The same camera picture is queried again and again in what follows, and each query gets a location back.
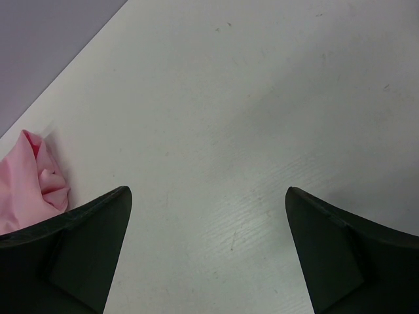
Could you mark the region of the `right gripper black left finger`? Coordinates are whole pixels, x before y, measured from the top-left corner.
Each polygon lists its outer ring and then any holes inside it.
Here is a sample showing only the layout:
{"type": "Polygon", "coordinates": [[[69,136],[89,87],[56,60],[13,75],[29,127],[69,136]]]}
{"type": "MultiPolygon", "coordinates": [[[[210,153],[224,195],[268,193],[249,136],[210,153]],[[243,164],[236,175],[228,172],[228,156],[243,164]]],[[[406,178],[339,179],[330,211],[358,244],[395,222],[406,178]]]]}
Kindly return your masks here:
{"type": "Polygon", "coordinates": [[[120,186],[1,236],[2,313],[103,313],[132,210],[120,186]]]}

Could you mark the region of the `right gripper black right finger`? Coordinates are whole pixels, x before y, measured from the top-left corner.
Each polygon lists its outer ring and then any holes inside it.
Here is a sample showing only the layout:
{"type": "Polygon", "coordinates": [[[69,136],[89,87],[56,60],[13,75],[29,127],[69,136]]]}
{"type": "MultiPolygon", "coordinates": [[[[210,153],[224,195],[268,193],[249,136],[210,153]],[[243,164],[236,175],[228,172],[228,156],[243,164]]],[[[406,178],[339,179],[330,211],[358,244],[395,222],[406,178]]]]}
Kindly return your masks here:
{"type": "Polygon", "coordinates": [[[296,187],[285,210],[315,313],[418,312],[418,237],[296,187]]]}

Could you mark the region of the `pink t-shirt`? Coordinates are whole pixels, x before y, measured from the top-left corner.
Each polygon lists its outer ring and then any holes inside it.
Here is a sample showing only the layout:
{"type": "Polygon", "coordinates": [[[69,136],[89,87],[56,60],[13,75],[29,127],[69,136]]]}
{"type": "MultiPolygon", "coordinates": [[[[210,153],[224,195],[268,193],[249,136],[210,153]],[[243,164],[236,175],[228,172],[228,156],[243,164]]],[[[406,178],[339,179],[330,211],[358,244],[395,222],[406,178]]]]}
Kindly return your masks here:
{"type": "Polygon", "coordinates": [[[64,213],[69,185],[45,140],[21,131],[1,160],[1,235],[64,213]]]}

